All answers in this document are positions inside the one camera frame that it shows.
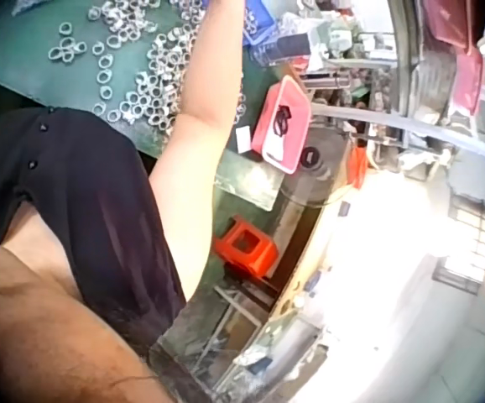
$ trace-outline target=person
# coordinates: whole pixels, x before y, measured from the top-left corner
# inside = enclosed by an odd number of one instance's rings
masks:
[[[0,392],[170,401],[143,363],[194,294],[242,72],[244,0],[211,0],[149,177],[91,113],[0,117]]]

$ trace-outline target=pile of metal parts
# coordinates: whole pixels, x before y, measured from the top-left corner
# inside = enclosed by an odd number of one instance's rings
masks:
[[[160,0],[113,0],[106,1],[101,7],[93,6],[88,10],[88,20],[100,20],[110,31],[105,42],[97,41],[91,48],[92,54],[98,58],[100,70],[96,80],[100,85],[101,98],[101,101],[93,106],[92,111],[97,116],[104,117],[109,123],[123,119],[129,124],[134,124],[140,118],[144,118],[150,126],[161,132],[171,133],[175,115],[180,108],[180,92],[186,67],[205,10],[202,0],[169,0],[169,3],[179,9],[183,24],[167,33],[158,33],[151,37],[151,47],[145,55],[147,70],[136,73],[136,87],[125,94],[117,109],[110,111],[107,111],[105,101],[112,99],[112,88],[109,83],[112,79],[114,54],[106,53],[106,50],[118,50],[126,43],[141,39],[143,34],[156,33],[158,25],[146,19],[146,10],[160,7]],[[242,94],[242,88],[241,86],[235,124],[246,112],[246,97]]]
[[[75,56],[84,55],[88,50],[86,42],[76,42],[73,34],[73,25],[71,23],[62,23],[59,28],[60,40],[59,46],[49,50],[49,59],[52,61],[62,61],[69,65],[75,59]]]
[[[253,11],[246,7],[246,13],[244,14],[244,30],[251,35],[258,32],[258,20]]]

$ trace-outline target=white label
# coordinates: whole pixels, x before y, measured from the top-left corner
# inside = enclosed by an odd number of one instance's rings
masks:
[[[235,138],[237,139],[237,152],[246,153],[252,149],[252,136],[250,126],[243,126],[235,129]]]
[[[263,152],[277,161],[284,160],[284,137],[278,136],[271,128],[263,144]]]

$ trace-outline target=blue plastic bin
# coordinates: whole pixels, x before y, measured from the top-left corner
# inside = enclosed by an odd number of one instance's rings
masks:
[[[209,0],[203,0],[204,7],[207,7]],[[252,10],[258,23],[258,31],[255,34],[249,34],[246,30],[243,32],[244,38],[242,45],[260,44],[266,40],[276,28],[274,18],[270,15],[268,9],[261,3],[261,0],[246,0],[246,7]]]

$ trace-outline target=bright light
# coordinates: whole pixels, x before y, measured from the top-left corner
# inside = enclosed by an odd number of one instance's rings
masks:
[[[479,46],[479,51],[481,52],[482,55],[485,55],[485,44],[482,44]]]

